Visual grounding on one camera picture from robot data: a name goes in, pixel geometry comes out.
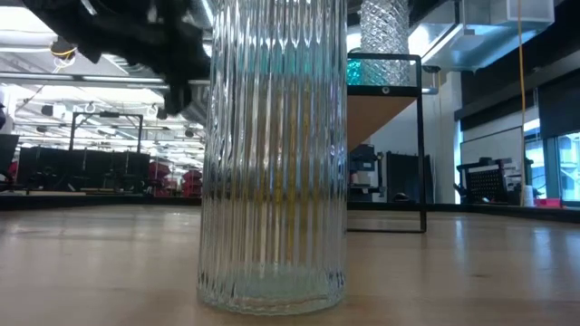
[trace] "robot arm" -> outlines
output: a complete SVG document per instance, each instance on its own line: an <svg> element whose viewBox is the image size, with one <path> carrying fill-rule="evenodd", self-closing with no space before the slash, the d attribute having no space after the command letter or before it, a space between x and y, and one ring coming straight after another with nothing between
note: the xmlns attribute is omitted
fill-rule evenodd
<svg viewBox="0 0 580 326"><path fill-rule="evenodd" d="M23 0L34 14L92 62L103 53L149 66L165 79L166 110L177 114L191 101L189 80L209 77L203 30L188 0Z"/></svg>

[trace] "window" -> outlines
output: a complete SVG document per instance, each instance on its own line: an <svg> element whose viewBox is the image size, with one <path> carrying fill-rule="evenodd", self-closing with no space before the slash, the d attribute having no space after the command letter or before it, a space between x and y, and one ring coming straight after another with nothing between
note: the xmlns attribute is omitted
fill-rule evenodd
<svg viewBox="0 0 580 326"><path fill-rule="evenodd" d="M558 137L562 199L580 201L580 132Z"/></svg>
<svg viewBox="0 0 580 326"><path fill-rule="evenodd" d="M534 161L531 167L531 184L538 192L538 198L546 198L546 169L544 167L544 143L540 138L539 119L524 125L526 136L526 158Z"/></svg>

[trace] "desk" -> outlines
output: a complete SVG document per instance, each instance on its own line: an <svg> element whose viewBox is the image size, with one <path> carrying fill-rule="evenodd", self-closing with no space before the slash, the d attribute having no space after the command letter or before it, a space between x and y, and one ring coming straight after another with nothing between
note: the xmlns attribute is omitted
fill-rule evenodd
<svg viewBox="0 0 580 326"><path fill-rule="evenodd" d="M373 223L389 213L349 215ZM391 218L409 223L417 215ZM198 207L0 217L3 326L565 326L577 325L580 313L576 225L430 213L425 235L349 233L345 300L323 312L267 318L197 301Z"/></svg>

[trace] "glass vase base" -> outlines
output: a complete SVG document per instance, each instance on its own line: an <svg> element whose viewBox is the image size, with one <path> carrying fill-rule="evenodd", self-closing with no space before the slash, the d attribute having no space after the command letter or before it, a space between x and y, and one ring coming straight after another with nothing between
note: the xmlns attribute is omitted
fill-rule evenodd
<svg viewBox="0 0 580 326"><path fill-rule="evenodd" d="M240 277L244 280L240 283L208 280L207 286L198 288L198 297L219 309L255 315L315 312L335 306L343 298L342 274L255 272Z"/></svg>

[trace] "air duct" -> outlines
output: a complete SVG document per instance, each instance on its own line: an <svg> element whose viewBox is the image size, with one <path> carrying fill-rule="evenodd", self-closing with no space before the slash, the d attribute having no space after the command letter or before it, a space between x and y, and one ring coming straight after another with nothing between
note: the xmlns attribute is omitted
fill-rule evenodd
<svg viewBox="0 0 580 326"><path fill-rule="evenodd" d="M361 35L363 52L408 53L408 0L365 0L361 8ZM406 61L362 61L362 82L408 86L409 67Z"/></svg>
<svg viewBox="0 0 580 326"><path fill-rule="evenodd" d="M417 24L411 52L424 65L452 71L476 71L518 47L518 0L442 2ZM522 1L522 42L555 21L554 0Z"/></svg>

